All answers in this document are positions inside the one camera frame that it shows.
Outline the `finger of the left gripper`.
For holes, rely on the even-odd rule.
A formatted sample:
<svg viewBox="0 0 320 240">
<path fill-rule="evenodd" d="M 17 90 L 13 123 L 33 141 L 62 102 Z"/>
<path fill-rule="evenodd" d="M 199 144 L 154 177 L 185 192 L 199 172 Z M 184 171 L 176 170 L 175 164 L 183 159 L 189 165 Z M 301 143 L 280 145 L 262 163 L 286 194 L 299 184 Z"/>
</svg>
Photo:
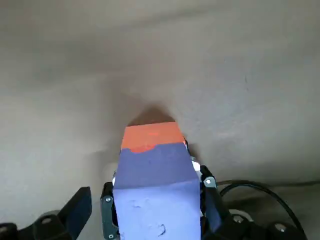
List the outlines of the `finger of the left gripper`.
<svg viewBox="0 0 320 240">
<path fill-rule="evenodd" d="M 216 179 L 205 165 L 200 165 L 200 189 L 201 192 L 205 190 L 205 188 L 217 188 Z"/>
<path fill-rule="evenodd" d="M 102 232 L 105 240 L 118 237 L 118 219 L 113 196 L 113 183 L 106 182 L 101 193 Z"/>
</svg>

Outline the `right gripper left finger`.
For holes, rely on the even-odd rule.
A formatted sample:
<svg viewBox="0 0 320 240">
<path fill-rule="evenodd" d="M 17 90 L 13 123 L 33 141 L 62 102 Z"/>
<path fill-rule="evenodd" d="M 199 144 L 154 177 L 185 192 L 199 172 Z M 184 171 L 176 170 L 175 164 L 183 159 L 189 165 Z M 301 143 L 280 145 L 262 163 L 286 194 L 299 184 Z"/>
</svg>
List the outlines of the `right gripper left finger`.
<svg viewBox="0 0 320 240">
<path fill-rule="evenodd" d="M 12 222 L 0 224 L 2 240 L 76 240 L 92 214 L 91 188 L 81 187 L 57 214 L 46 213 L 31 225 L 18 229 Z"/>
</svg>

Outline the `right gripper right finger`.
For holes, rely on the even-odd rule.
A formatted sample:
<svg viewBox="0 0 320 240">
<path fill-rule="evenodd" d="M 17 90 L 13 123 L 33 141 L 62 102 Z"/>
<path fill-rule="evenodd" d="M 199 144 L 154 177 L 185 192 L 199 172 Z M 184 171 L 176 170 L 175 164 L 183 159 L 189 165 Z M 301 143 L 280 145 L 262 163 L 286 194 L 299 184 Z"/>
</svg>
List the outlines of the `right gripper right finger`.
<svg viewBox="0 0 320 240">
<path fill-rule="evenodd" d="M 205 188 L 202 192 L 205 216 L 202 217 L 203 240 L 306 240 L 301 223 L 289 206 L 274 192 L 266 191 L 283 206 L 294 225 L 276 221 L 262 227 L 234 214 L 225 206 L 221 195 L 215 188 Z"/>
</svg>

